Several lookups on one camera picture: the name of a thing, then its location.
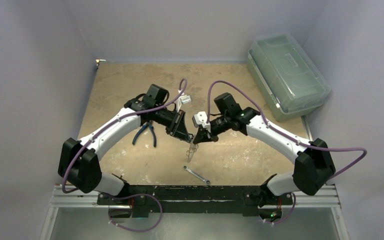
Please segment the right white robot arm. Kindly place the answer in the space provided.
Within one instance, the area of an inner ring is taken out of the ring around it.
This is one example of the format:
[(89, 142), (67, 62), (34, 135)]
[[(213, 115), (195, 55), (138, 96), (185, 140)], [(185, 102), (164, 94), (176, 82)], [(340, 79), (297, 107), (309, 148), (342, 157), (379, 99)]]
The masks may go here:
[(214, 100), (220, 116), (208, 120), (206, 112), (200, 111), (192, 117), (197, 133), (193, 144), (217, 142), (218, 136), (228, 130), (241, 132), (272, 147), (294, 165), (290, 173), (274, 174), (261, 185), (260, 196), (268, 204), (280, 195), (301, 191), (314, 196), (336, 172), (325, 141), (311, 141), (288, 131), (277, 133), (273, 124), (264, 122), (261, 113), (252, 107), (242, 109), (230, 93), (223, 93)]

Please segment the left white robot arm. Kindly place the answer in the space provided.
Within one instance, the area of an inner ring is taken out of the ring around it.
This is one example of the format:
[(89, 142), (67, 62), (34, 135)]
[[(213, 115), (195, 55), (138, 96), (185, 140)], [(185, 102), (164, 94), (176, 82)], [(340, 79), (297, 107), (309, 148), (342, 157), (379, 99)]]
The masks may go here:
[(83, 193), (104, 192), (118, 205), (129, 199), (127, 183), (121, 177), (104, 173), (100, 160), (122, 138), (153, 122), (165, 127), (166, 133), (180, 141), (191, 143), (193, 134), (185, 124), (186, 113), (181, 106), (192, 101), (185, 94), (186, 81), (180, 82), (178, 95), (171, 101), (165, 88), (152, 84), (146, 93), (128, 100), (120, 111), (103, 126), (81, 139), (69, 138), (63, 145), (57, 173), (62, 184), (74, 185)]

